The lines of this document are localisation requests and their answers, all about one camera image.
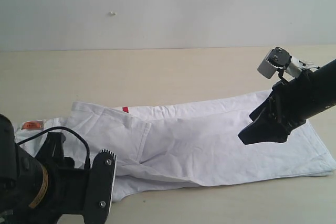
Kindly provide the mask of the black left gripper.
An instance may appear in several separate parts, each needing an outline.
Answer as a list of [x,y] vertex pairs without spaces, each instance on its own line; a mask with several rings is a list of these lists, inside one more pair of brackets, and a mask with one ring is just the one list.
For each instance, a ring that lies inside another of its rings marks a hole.
[[90,172],[90,149],[87,151],[83,169],[75,168],[75,161],[64,154],[64,133],[49,132],[35,158],[47,170],[47,192],[38,207],[44,216],[84,215],[86,188]]

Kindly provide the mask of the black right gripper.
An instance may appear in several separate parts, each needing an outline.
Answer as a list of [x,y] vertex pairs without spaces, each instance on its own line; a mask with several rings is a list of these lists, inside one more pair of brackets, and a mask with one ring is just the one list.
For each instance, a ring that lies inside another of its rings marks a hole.
[[[278,72],[279,81],[271,95],[249,115],[253,121],[238,133],[245,145],[273,142],[284,143],[290,133],[305,124],[315,104],[312,71],[303,71],[297,78],[286,80]],[[259,117],[273,121],[257,120]]]

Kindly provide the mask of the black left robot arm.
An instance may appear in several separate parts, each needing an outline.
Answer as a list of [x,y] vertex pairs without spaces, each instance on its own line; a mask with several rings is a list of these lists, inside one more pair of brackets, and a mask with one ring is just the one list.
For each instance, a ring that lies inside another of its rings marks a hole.
[[[64,155],[66,131],[85,147],[84,169]],[[57,223],[66,214],[71,176],[90,171],[88,143],[73,130],[55,126],[21,142],[15,141],[11,121],[1,115],[1,218],[5,223]]]

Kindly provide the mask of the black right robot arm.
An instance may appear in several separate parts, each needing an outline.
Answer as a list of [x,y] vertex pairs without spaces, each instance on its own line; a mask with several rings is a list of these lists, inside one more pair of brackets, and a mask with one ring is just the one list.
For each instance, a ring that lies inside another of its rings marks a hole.
[[306,120],[335,106],[335,60],[316,71],[280,80],[267,99],[249,115],[252,122],[238,137],[245,145],[284,143]]

